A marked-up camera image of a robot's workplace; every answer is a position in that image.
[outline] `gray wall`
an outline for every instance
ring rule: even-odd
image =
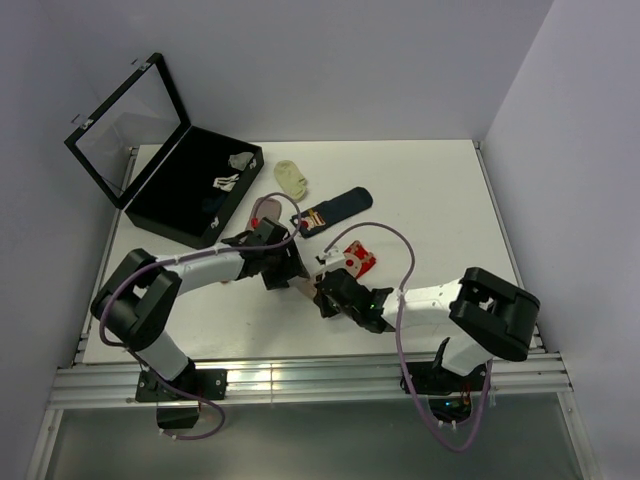
[[[0,2],[0,45],[0,477],[13,479],[75,350],[109,209],[62,144],[97,99],[35,0]]]
[[[640,3],[557,0],[486,139],[607,478],[640,470]]]
[[[153,51],[248,140],[484,138],[552,0],[42,0],[101,97]]]

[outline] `black box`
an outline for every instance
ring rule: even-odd
[[[193,248],[215,243],[264,165],[260,147],[191,125],[159,53],[65,145],[134,225]]]

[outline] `open box lid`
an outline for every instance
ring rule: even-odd
[[[64,143],[123,209],[190,126],[164,58],[154,53]],[[125,185],[132,151],[140,145],[162,146]]]

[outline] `white tabletop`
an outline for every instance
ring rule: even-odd
[[[241,232],[256,198],[280,191],[273,167],[293,160],[307,178],[301,208],[312,207],[356,186],[373,196],[373,206],[311,239],[296,240],[303,261],[315,267],[317,255],[344,228],[362,221],[386,223],[413,244],[417,267],[408,287],[447,282],[479,266],[515,283],[515,275],[473,144],[469,140],[372,142],[267,142],[265,166],[227,225],[221,238]],[[140,149],[138,167],[153,147]],[[283,202],[282,223],[293,207]],[[409,257],[392,234],[365,227],[340,242],[360,240],[377,265],[361,283],[369,288],[396,287]],[[121,215],[105,279],[134,248],[153,255],[189,248],[141,230]],[[191,358],[276,359],[395,352],[393,334],[376,335],[352,320],[320,317],[313,303],[295,289],[267,292],[260,276],[215,284],[178,298],[167,323],[169,334]],[[453,322],[403,332],[407,351],[435,351],[458,332]],[[122,349],[104,346],[92,328],[85,363],[130,362]]]

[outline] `small white object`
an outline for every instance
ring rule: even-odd
[[[253,155],[254,154],[251,152],[242,152],[242,153],[238,153],[237,155],[230,155],[229,166],[232,168],[235,168],[236,170],[244,171],[244,169],[247,167],[247,164],[253,158]]]
[[[229,177],[217,177],[213,181],[213,187],[219,188],[220,190],[223,190],[225,192],[230,192],[235,186],[239,178],[240,178],[240,174],[238,173],[231,175]]]
[[[317,274],[333,272],[339,268],[344,268],[347,259],[336,247],[331,248],[328,252],[322,252],[318,258],[324,262],[324,265]]]

